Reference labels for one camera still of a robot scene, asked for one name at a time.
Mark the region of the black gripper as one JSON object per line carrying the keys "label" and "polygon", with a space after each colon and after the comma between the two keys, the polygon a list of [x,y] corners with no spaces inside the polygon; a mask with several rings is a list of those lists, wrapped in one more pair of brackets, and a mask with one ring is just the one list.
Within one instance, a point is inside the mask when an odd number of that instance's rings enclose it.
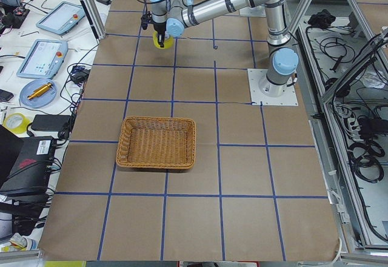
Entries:
{"label": "black gripper", "polygon": [[156,33],[156,43],[160,46],[160,48],[164,48],[165,43],[165,33],[166,33],[166,24],[164,22],[162,23],[155,23],[154,29],[157,32]]}

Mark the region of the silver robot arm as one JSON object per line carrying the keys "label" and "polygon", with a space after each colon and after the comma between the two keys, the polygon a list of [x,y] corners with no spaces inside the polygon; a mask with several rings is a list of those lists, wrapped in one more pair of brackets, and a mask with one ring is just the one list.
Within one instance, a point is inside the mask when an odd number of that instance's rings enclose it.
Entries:
{"label": "silver robot arm", "polygon": [[243,8],[264,6],[270,67],[258,85],[269,97],[277,98],[285,93],[299,57],[286,47],[292,34],[286,24],[284,0],[204,0],[197,4],[193,0],[149,0],[147,5],[151,9],[142,15],[141,27],[146,30],[149,25],[153,26],[153,40],[159,49],[166,47],[168,39],[182,36],[189,27]]}

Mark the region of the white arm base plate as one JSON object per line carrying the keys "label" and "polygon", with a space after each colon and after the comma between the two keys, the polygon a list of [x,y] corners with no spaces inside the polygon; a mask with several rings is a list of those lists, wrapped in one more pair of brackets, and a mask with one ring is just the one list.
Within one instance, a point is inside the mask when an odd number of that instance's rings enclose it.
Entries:
{"label": "white arm base plate", "polygon": [[293,79],[274,85],[267,79],[267,69],[247,69],[251,104],[256,106],[298,106]]}

